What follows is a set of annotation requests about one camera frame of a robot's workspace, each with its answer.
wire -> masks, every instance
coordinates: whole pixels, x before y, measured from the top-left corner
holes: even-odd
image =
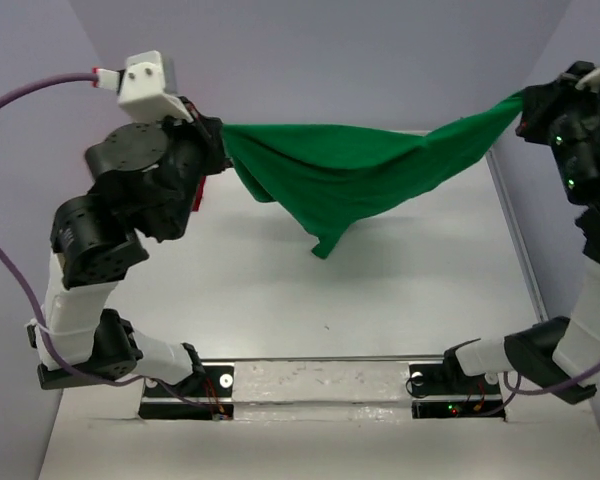
[[[555,385],[551,385],[550,387],[540,388],[538,390],[521,390],[520,385],[516,385],[512,387],[509,383],[508,377],[505,374],[504,376],[504,385],[507,389],[513,393],[518,395],[527,395],[527,396],[539,396],[546,395],[548,393],[558,393],[562,390],[566,390],[567,388],[571,388],[573,386],[578,385],[580,382],[586,380],[587,378],[593,377],[595,374],[600,372],[600,361],[596,363],[593,367],[585,370],[584,372],[576,375],[575,377],[570,378],[569,380],[565,380],[564,382],[557,383]]]
[[[200,403],[200,402],[192,402],[191,400],[183,397],[182,395],[180,395],[178,392],[176,392],[173,387],[171,385],[169,385],[167,382],[165,382],[164,380],[158,380],[156,378],[151,379],[156,383],[159,383],[162,388],[165,389],[165,391],[171,395],[173,398],[177,398],[178,400],[180,400],[182,403],[185,403],[187,405],[190,405],[192,407],[206,407],[207,405],[204,403]]]
[[[413,393],[413,377],[409,377],[407,379],[407,383],[405,383],[405,388],[407,389],[407,393],[416,400],[422,400],[423,398],[428,397],[428,395],[416,395],[415,393]]]
[[[487,397],[487,392],[485,391],[484,387],[482,386],[482,382],[478,383],[478,388],[480,389],[480,392],[482,393],[482,397],[480,398],[480,403],[478,405],[476,405],[475,407],[473,407],[473,411],[474,412],[479,412],[480,410],[482,410],[482,407],[484,407],[484,401]]]
[[[509,372],[504,372],[504,381],[506,385],[506,383],[509,381]],[[522,375],[518,374],[518,379],[516,380],[516,388],[520,388],[520,385],[522,385]],[[491,410],[488,410],[486,412],[480,412],[472,416],[492,417],[496,413],[500,413],[502,410],[507,408],[511,404],[511,402],[513,402],[514,398],[516,398],[516,392],[512,392],[511,395],[509,395],[509,397],[507,397],[507,399],[504,402],[502,402],[502,405],[498,405],[496,408],[492,408]]]
[[[207,395],[207,400],[209,401],[209,413],[211,414],[211,419],[213,420],[213,416],[215,415],[215,412],[213,411],[213,405],[211,404],[211,392],[209,392],[209,385],[207,385],[207,382],[204,382],[203,384],[204,386],[204,393]]]
[[[473,396],[473,388],[469,388],[469,394],[467,395],[467,398],[464,399],[464,402],[462,402],[462,405],[460,405],[460,408],[463,408],[467,403],[469,403],[472,396]]]
[[[222,404],[220,403],[220,400],[218,399],[218,394],[216,393],[216,387],[213,386],[213,382],[211,381],[211,379],[209,377],[207,377],[207,384],[209,385],[209,388],[211,389],[211,393],[213,394],[213,399],[216,401],[216,405],[218,407],[218,412],[220,412],[221,414],[224,414],[224,407],[222,406]]]

green cloth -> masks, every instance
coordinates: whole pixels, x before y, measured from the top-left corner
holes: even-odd
[[[429,192],[476,163],[522,109],[516,93],[426,136],[342,125],[225,125],[236,172],[279,202],[326,258],[349,225]]]

white enclosure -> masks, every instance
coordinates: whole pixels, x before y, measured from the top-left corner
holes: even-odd
[[[326,261],[281,207],[255,203],[231,172],[206,192],[185,237],[147,242],[152,258],[110,302],[137,328],[191,342],[203,357],[439,355],[536,321],[485,160],[354,226]],[[283,381],[272,375],[262,388]],[[138,384],[71,390],[41,479],[600,479],[587,403],[522,399],[508,423],[413,420],[403,382],[392,388],[404,403],[389,421],[237,414],[222,423],[140,420]]]

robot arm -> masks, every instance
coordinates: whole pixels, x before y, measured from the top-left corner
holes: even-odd
[[[523,92],[516,134],[548,145],[569,202],[587,210],[576,225],[586,237],[585,280],[571,318],[558,317],[494,340],[445,352],[443,381],[517,371],[543,388],[582,376],[600,362],[600,68],[576,62],[556,81]],[[600,371],[555,393],[575,404],[596,393]]]
[[[135,123],[86,151],[93,186],[56,211],[44,331],[56,353],[84,373],[109,381],[146,376],[186,394],[204,375],[193,346],[147,337],[105,304],[127,270],[148,258],[136,231],[158,242],[180,238],[203,177],[230,166],[222,122],[176,96],[172,65],[159,52],[130,57],[119,72],[94,71],[95,86],[116,91]],[[58,365],[42,329],[29,326],[42,388],[94,383]]]

white wall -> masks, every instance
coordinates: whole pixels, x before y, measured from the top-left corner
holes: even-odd
[[[576,60],[600,63],[600,0],[573,0],[525,85],[553,80]],[[568,315],[581,287],[584,237],[548,147],[509,130],[496,145],[514,210],[550,316]],[[600,393],[594,407],[600,423]]]
[[[0,0],[0,95],[99,62],[66,0]],[[0,243],[42,298],[49,230],[89,185],[85,147],[123,119],[108,92],[61,86],[0,113]],[[58,395],[40,390],[23,325],[30,308],[0,264],[0,479],[37,478]]]
[[[227,123],[427,129],[519,88],[569,0],[70,0],[108,65],[147,49]]]

